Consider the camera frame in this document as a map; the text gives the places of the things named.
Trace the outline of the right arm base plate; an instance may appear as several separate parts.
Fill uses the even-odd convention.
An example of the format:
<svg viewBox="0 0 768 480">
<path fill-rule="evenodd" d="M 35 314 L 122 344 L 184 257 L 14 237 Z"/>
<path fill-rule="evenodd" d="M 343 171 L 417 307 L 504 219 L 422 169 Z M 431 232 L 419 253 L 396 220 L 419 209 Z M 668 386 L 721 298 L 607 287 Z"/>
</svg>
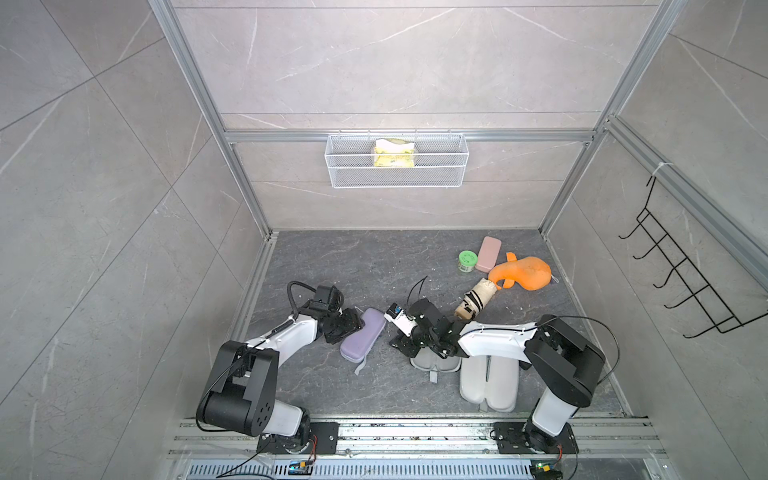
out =
<svg viewBox="0 0 768 480">
<path fill-rule="evenodd" d="M 566 423 L 556 436 L 523 421 L 495 422 L 490 438 L 500 454 L 575 455 L 579 453 L 573 429 Z"/>
</svg>

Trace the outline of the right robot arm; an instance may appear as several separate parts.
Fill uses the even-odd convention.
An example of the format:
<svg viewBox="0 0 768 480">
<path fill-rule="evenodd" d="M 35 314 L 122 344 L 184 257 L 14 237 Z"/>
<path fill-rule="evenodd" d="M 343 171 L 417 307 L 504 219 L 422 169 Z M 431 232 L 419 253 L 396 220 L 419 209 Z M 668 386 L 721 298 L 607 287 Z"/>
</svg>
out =
<svg viewBox="0 0 768 480">
<path fill-rule="evenodd" d="M 535 409 L 522 427 L 522 445 L 540 453 L 576 454 L 569 420 L 589 406 L 603 381 L 602 350 L 557 315 L 544 315 L 522 325 L 488 325 L 451 321 L 424 298 L 409 309 L 393 303 L 384 318 L 398 335 L 390 345 L 414 358 L 429 349 L 442 359 L 499 357 L 513 361 L 503 381 L 515 386 L 521 365 L 534 369 L 545 385 Z"/>
</svg>

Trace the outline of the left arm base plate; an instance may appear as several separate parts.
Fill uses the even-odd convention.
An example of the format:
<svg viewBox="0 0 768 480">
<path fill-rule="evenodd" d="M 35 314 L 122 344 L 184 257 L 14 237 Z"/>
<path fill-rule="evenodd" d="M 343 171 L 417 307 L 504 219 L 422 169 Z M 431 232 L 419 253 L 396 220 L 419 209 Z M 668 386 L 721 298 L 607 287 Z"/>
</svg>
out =
<svg viewBox="0 0 768 480">
<path fill-rule="evenodd" d="M 296 435 L 285 437 L 269 435 L 263 438 L 264 445 L 259 450 L 274 454 L 332 455 L 336 453 L 339 436 L 338 422 L 315 422 L 299 428 Z"/>
</svg>

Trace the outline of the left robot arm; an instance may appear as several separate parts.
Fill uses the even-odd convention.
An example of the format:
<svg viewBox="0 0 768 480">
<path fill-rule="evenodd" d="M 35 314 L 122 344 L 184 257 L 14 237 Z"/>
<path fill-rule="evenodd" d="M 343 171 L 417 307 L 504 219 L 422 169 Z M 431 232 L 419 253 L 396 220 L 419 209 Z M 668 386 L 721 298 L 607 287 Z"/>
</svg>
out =
<svg viewBox="0 0 768 480">
<path fill-rule="evenodd" d="M 195 422 L 207 433 L 271 435 L 300 446 L 309 442 L 309 413 L 276 399 L 278 370 L 300 349 L 323 338 L 337 344 L 364 327 L 360 314 L 344 306 L 334 285 L 287 285 L 288 318 L 246 342 L 222 344 L 197 404 Z"/>
</svg>

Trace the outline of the purple-lined grey sleeve case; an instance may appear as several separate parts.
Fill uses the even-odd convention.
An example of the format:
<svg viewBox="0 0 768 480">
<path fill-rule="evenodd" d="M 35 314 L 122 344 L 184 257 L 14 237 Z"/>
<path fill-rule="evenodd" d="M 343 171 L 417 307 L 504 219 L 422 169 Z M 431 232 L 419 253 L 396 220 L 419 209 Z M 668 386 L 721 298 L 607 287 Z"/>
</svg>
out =
<svg viewBox="0 0 768 480">
<path fill-rule="evenodd" d="M 356 364 L 354 374 L 358 376 L 365 368 L 367 356 L 386 326 L 384 314 L 374 308 L 368 308 L 361 316 L 363 328 L 341 342 L 341 356 Z"/>
</svg>

